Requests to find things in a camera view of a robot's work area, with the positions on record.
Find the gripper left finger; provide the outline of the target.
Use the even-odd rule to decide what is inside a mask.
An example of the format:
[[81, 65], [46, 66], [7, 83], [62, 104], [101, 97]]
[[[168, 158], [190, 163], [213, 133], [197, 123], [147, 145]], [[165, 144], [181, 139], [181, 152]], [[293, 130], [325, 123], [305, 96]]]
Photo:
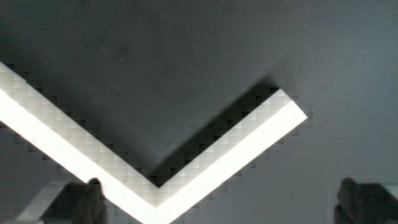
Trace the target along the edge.
[[86, 183], [53, 182], [39, 191], [17, 215], [17, 224], [104, 224], [102, 190], [95, 178]]

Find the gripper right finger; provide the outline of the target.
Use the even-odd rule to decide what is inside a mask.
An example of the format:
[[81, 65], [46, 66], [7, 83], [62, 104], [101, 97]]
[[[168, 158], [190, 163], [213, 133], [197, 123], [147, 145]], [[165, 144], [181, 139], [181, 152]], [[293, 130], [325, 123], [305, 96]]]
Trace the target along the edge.
[[398, 224], [398, 184], [341, 181], [333, 224]]

